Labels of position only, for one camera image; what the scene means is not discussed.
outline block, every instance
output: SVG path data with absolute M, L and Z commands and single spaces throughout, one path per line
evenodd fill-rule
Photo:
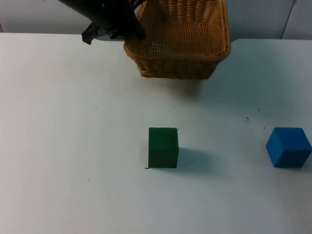
M 302 128 L 274 128 L 266 148 L 278 168 L 301 168 L 312 151 Z
M 176 168 L 178 154 L 177 128 L 149 128 L 149 168 Z

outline woven basket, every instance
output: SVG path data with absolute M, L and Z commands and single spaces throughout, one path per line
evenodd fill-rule
M 144 77 L 207 79 L 230 54 L 222 0 L 146 0 L 137 18 L 146 39 L 126 38 L 124 50 Z

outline white wall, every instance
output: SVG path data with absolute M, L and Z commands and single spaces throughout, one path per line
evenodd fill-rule
M 80 34 L 90 21 L 57 0 L 0 0 L 4 32 Z
M 225 0 L 232 40 L 280 38 L 293 0 Z M 57 0 L 0 0 L 5 32 L 80 34 L 89 20 Z
M 312 39 L 312 0 L 297 0 L 283 39 Z

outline robotic arm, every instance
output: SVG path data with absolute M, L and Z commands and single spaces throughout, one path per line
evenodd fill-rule
M 91 44 L 94 38 L 109 35 L 111 39 L 117 36 L 135 35 L 145 38 L 145 30 L 138 22 L 134 10 L 144 0 L 59 0 L 75 11 L 81 13 L 92 23 L 82 33 L 82 40 Z

